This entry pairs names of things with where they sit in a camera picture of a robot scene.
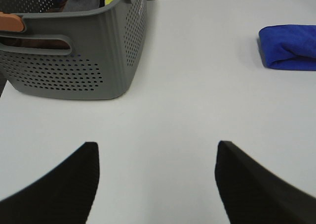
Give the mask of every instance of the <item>basket handle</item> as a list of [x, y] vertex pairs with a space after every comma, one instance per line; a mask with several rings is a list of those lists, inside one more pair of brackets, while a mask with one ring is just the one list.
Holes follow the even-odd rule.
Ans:
[[24, 23], [19, 16], [0, 11], [0, 30], [22, 32], [24, 28]]
[[38, 54], [38, 55], [60, 55], [66, 56], [72, 53], [74, 46], [71, 39], [64, 35], [33, 35], [30, 37], [11, 37], [16, 39], [26, 39], [26, 40], [59, 40], [64, 41], [68, 44], [69, 49], [46, 49], [46, 48], [32, 48], [32, 47], [16, 47], [8, 46], [0, 43], [0, 50], [6, 52], [14, 53], [24, 53], [24, 54]]

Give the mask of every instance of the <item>blue towel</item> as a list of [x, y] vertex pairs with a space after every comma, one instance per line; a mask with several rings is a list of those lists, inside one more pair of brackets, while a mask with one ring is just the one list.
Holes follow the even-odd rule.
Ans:
[[316, 70], [316, 26], [277, 25], [259, 32], [266, 67]]

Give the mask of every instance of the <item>orange handle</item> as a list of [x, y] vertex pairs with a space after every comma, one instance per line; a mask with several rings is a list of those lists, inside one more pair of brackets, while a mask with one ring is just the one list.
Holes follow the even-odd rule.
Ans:
[[0, 11], [0, 31], [22, 32], [24, 24], [22, 19], [14, 14], [5, 14]]

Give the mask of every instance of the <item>basket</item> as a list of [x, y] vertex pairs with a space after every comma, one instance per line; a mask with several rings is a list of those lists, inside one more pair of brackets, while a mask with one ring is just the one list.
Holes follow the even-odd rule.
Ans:
[[[0, 37], [59, 40], [68, 49], [0, 43], [0, 72], [20, 92], [62, 99], [125, 93], [146, 33], [146, 0], [114, 0], [96, 10], [44, 13], [57, 0], [0, 0]], [[4, 22], [15, 25], [7, 29]]]

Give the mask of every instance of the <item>white tabletop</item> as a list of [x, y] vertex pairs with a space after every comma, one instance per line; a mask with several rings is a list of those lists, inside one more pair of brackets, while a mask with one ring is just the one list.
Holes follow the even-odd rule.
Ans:
[[316, 24], [315, 0], [158, 0], [130, 90], [114, 100], [0, 99], [0, 199], [85, 141], [100, 149], [89, 224], [228, 224], [214, 179], [231, 140], [316, 196], [316, 72], [263, 67], [258, 31]]

